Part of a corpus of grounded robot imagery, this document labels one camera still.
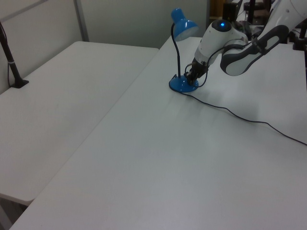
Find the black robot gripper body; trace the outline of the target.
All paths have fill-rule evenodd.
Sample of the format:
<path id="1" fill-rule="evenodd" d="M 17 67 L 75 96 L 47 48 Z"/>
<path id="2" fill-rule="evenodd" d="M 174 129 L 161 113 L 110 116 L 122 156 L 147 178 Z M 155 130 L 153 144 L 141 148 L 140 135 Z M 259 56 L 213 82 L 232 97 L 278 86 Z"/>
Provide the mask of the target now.
<path id="1" fill-rule="evenodd" d="M 192 61 L 192 66 L 188 76 L 190 78 L 201 78 L 208 71 L 207 63 L 199 63 L 195 58 Z"/>

